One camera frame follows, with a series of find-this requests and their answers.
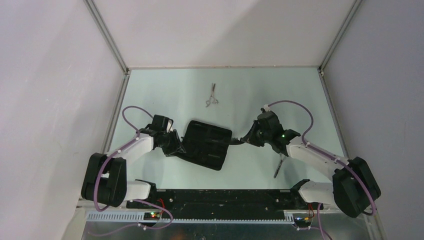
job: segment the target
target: black tray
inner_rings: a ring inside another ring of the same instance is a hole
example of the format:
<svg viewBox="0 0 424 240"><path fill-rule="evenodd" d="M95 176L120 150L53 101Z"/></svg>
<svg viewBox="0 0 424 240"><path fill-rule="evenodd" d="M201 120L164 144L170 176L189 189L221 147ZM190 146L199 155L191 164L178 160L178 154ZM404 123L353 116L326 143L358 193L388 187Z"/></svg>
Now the black tray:
<svg viewBox="0 0 424 240"><path fill-rule="evenodd" d="M182 145L186 153L175 153L185 161L216 171L221 170L233 132L229 129L192 120Z"/></svg>

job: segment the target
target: scissors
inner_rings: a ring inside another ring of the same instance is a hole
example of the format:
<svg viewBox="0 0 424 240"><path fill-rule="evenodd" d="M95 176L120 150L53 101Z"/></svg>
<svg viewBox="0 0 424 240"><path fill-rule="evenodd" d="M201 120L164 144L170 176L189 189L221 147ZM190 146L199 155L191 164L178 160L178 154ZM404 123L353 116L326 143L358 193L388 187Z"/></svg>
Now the scissors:
<svg viewBox="0 0 424 240"><path fill-rule="evenodd" d="M215 98L215 83L212 83L212 89L210 90L210 97L209 100L206 101L206 107L209 107L209 105L212 104L218 104L219 101Z"/></svg>
<svg viewBox="0 0 424 240"><path fill-rule="evenodd" d="M280 172L281 165L283 164L284 159L286 159L286 156L284 156L281 153L279 154L279 157L280 157L280 161L279 161L279 164L277 166L277 170L274 173L274 178L277 177L278 173Z"/></svg>

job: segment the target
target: white wall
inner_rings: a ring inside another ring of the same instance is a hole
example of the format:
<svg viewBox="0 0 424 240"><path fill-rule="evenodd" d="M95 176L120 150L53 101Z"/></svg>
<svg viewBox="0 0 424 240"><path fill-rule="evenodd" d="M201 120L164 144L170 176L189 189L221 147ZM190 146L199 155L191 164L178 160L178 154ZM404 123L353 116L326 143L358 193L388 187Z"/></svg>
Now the white wall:
<svg viewBox="0 0 424 240"><path fill-rule="evenodd" d="M60 239L123 74L82 0L0 2L0 239Z"/></svg>
<svg viewBox="0 0 424 240"><path fill-rule="evenodd" d="M390 240L424 230L424 1L364 1L325 79L349 154L368 161Z"/></svg>
<svg viewBox="0 0 424 240"><path fill-rule="evenodd" d="M129 67L318 66L354 0L96 0Z"/></svg>

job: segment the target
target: red wire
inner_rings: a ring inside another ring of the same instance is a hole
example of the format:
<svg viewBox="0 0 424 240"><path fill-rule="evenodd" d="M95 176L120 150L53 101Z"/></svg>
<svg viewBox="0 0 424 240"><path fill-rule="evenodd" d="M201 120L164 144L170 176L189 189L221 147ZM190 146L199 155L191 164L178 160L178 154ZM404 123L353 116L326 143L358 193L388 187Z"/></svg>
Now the red wire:
<svg viewBox="0 0 424 240"><path fill-rule="evenodd" d="M309 212L309 216L311 216L311 218L315 217L315 212L314 212L314 208L312 207L312 204L309 203L307 208L312 210L312 213L313 213L313 215L311 216L310 214L311 212Z"/></svg>
<svg viewBox="0 0 424 240"><path fill-rule="evenodd" d="M165 203L164 203L164 200L162 200L162 198L159 198L157 201L162 203L162 208L165 208Z"/></svg>

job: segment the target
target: white cable clip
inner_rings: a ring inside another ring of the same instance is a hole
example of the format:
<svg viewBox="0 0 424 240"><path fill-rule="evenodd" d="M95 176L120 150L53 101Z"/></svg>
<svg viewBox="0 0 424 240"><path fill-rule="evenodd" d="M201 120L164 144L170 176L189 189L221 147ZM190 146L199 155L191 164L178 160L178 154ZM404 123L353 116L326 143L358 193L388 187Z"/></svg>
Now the white cable clip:
<svg viewBox="0 0 424 240"><path fill-rule="evenodd" d="M263 109L265 110L265 112L271 111L271 108L270 106L268 106L268 104L263 105Z"/></svg>

